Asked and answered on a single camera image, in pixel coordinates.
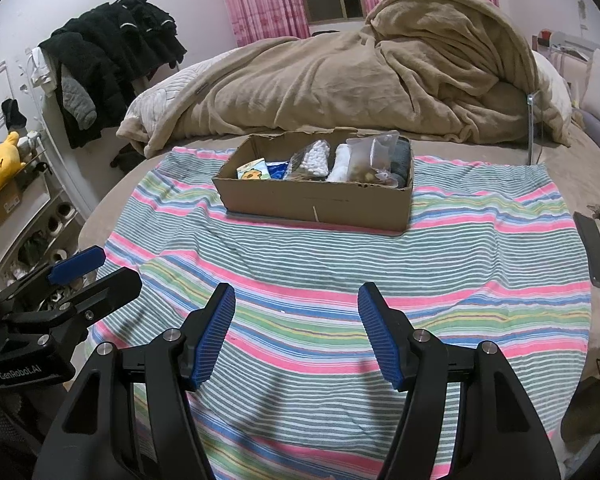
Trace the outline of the grey-blue knitted sock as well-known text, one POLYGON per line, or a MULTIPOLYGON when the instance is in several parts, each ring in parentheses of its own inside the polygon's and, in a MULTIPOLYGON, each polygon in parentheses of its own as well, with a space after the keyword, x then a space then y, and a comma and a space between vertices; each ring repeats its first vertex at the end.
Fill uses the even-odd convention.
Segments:
POLYGON ((411 171, 411 143, 409 140, 399 138, 393 149, 388 185, 392 188, 405 188, 411 171))

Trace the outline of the beige fleece blanket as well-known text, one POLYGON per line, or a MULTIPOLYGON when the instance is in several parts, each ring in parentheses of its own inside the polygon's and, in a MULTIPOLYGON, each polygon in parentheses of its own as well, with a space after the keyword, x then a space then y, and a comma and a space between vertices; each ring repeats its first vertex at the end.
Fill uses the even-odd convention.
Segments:
POLYGON ((381 0, 364 25, 299 39, 263 39, 188 84, 146 157, 192 136, 267 131, 399 130, 473 144, 527 134, 527 96, 555 143, 570 122, 545 117, 524 35, 489 0, 381 0))

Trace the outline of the white pillow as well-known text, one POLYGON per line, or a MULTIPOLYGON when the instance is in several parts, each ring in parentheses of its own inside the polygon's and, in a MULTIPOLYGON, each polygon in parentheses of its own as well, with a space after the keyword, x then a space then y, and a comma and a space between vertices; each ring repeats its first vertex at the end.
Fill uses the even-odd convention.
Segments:
POLYGON ((570 122, 572 106, 568 86, 555 66, 539 52, 532 52, 538 69, 542 110, 547 119, 570 122))

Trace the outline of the blue plastic packet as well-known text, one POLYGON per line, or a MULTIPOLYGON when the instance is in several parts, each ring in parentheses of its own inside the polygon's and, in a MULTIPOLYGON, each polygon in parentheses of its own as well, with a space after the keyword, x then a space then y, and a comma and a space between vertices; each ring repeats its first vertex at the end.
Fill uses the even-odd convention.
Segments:
POLYGON ((267 162, 268 175, 273 180, 283 180, 288 169, 288 162, 267 162))

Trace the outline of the black phone on bed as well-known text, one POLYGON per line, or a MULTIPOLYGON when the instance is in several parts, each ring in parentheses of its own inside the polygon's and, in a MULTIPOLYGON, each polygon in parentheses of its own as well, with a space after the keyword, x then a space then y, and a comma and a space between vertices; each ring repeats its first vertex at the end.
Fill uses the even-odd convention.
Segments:
POLYGON ((600 230, 593 218, 587 217, 580 212, 573 214, 580 239, 585 248, 588 258, 588 273, 592 284, 600 288, 600 230))

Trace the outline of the white cloth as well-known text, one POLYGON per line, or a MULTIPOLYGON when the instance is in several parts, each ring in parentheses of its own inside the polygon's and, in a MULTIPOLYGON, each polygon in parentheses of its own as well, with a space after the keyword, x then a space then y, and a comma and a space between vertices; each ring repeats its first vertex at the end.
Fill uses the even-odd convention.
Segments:
POLYGON ((347 143, 341 143, 336 148, 334 166, 326 178, 327 182, 347 182, 351 151, 347 143))

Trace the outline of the pile of black clothes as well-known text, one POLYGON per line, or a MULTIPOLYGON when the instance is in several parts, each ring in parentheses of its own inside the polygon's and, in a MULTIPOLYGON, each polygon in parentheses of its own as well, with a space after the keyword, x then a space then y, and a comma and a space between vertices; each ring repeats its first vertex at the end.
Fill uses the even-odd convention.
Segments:
POLYGON ((54 95, 74 150, 120 125, 135 99, 134 81, 163 65, 175 67, 186 55, 173 16, 148 0, 105 2, 38 46, 55 65, 54 95))

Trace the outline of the cartoon capybara packet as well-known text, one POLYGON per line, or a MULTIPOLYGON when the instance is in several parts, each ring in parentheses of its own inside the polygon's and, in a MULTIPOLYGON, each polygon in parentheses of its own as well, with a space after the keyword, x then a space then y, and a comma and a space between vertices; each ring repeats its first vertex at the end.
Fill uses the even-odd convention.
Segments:
POLYGON ((236 169, 238 180, 268 180, 271 176, 264 158, 246 162, 236 169))

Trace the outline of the white dotted packet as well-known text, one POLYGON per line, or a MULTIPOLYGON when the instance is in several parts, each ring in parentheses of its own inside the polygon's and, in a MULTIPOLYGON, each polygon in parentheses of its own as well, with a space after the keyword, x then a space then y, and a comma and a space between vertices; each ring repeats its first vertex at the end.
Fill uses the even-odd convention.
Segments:
POLYGON ((330 145, 325 140, 318 140, 289 159, 285 180, 325 179, 329 174, 330 145))

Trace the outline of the cardboard box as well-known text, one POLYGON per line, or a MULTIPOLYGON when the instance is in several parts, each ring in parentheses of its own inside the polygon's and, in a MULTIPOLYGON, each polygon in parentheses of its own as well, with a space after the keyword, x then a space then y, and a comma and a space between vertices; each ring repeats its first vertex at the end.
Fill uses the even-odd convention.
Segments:
POLYGON ((213 183, 225 208, 234 214, 255 214, 292 220, 358 226, 387 232, 403 232, 412 209, 413 151, 405 188, 355 182, 315 180, 238 180, 236 169, 246 162, 289 162, 307 145, 325 140, 330 145, 329 172, 336 148, 350 138, 388 132, 336 129, 326 133, 288 131, 281 134, 250 134, 230 156, 213 183))

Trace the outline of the white quilted duvet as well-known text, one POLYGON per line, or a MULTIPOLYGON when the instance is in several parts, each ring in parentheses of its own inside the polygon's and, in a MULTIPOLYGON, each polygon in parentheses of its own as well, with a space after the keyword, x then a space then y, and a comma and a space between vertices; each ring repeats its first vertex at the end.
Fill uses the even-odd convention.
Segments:
POLYGON ((191 82, 195 82, 206 70, 222 61, 234 49, 215 55, 194 65, 178 70, 137 96, 129 106, 116 136, 146 145, 155 133, 159 120, 178 94, 191 82))

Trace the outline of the frosted zip bag with snacks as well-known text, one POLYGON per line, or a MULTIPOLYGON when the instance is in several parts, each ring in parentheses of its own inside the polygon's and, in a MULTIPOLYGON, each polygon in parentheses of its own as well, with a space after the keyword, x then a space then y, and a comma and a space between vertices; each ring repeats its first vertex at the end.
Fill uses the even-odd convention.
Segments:
POLYGON ((350 158, 347 180, 396 188, 398 180, 392 175, 391 159, 398 139, 399 133, 397 132, 348 139, 347 147, 350 158))

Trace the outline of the metal phone stand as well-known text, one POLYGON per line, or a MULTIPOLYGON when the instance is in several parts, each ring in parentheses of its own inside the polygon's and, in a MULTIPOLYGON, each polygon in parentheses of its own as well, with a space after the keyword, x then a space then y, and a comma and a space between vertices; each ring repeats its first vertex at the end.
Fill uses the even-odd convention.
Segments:
POLYGON ((529 93, 527 96, 527 161, 528 166, 535 164, 534 144, 535 144, 535 107, 536 100, 540 96, 539 91, 529 93))

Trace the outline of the grey shelf rack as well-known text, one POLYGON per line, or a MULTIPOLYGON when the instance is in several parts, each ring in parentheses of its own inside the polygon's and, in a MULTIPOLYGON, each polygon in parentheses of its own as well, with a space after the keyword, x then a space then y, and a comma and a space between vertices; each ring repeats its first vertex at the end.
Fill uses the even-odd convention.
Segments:
POLYGON ((0 191, 0 289, 73 256, 84 225, 41 136, 28 132, 18 148, 26 166, 0 191))

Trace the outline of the yellow plush toy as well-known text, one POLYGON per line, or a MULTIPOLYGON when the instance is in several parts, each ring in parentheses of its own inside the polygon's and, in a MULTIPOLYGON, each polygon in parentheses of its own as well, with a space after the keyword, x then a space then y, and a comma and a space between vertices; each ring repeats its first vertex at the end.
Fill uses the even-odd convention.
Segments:
POLYGON ((0 189, 26 166, 20 159, 18 141, 19 134, 11 131, 0 143, 0 189))

